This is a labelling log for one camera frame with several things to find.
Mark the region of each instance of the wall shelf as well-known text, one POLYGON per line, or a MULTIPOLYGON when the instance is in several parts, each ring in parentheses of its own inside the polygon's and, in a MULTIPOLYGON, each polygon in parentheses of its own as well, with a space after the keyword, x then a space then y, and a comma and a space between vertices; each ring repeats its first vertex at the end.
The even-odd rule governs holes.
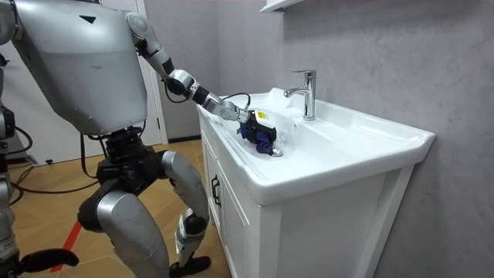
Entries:
POLYGON ((268 0, 260 12, 284 12, 286 7, 301 1, 303 0, 268 0))

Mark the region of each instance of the cabinet handle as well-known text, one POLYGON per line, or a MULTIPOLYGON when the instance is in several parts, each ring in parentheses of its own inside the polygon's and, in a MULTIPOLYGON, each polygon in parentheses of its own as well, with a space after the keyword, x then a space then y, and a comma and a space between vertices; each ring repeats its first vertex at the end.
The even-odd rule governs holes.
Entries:
POLYGON ((219 180, 218 180, 218 175, 215 175, 215 177, 211 180, 211 186, 212 186, 212 191, 213 191, 213 198, 215 199, 215 204, 218 205, 220 208, 222 207, 222 203, 220 202, 218 193, 216 192, 216 188, 219 186, 219 180))

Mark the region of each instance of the white sink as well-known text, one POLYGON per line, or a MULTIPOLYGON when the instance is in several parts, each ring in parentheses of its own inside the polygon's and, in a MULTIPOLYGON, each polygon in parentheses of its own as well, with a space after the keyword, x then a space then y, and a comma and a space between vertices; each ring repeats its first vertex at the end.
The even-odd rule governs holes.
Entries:
MULTIPOLYGON (((240 107, 245 96, 229 99, 240 107)), ((279 158, 258 154, 227 122, 202 108, 252 198, 269 205, 403 168, 424 160, 435 135, 359 111, 318 100, 316 119, 303 120, 303 96, 283 90, 252 95, 250 110, 261 110, 276 123, 279 158)))

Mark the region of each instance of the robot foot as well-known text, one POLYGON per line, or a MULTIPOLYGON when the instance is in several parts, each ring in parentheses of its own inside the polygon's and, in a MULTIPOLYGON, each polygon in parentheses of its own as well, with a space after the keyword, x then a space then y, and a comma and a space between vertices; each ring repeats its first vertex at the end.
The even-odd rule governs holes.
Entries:
POLYGON ((184 267, 180 267, 178 262, 170 266, 170 278, 180 278, 187 275, 200 273, 211 265, 211 259, 208 256, 190 258, 184 267))

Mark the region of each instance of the wooden floor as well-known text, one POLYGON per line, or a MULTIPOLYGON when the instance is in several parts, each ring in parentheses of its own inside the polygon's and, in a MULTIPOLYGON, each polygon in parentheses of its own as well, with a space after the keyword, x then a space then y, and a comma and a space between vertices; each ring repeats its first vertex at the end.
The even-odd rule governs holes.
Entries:
MULTIPOLYGON (((201 141, 155 146, 157 151, 174 150, 181 152, 202 174, 201 141)), ((96 164, 102 157, 87 159, 90 173, 96 172, 96 164)), ((11 170, 12 180, 29 167, 11 170)), ((22 186, 38 190, 66 190, 78 188, 92 182, 80 167, 80 161, 67 161, 50 166, 37 167, 29 174, 22 186)), ((97 189, 97 185, 65 195, 37 195, 25 193, 24 197, 12 206, 15 213, 14 233, 21 257, 41 249, 62 248, 76 222, 80 203, 97 189)), ((174 231, 179 215, 187 208, 173 193, 168 181, 156 181, 140 196, 161 229, 167 244, 170 263, 177 261, 174 245, 174 231)), ((134 277, 113 254, 110 240, 104 234, 82 230, 77 236, 72 251, 79 257, 77 267, 64 267, 63 270, 49 273, 24 274, 21 277, 44 278, 108 278, 134 277)), ((229 278, 230 273, 225 254, 214 226, 209 226, 206 237, 196 252, 196 256, 210 256, 211 267, 191 278, 229 278)))

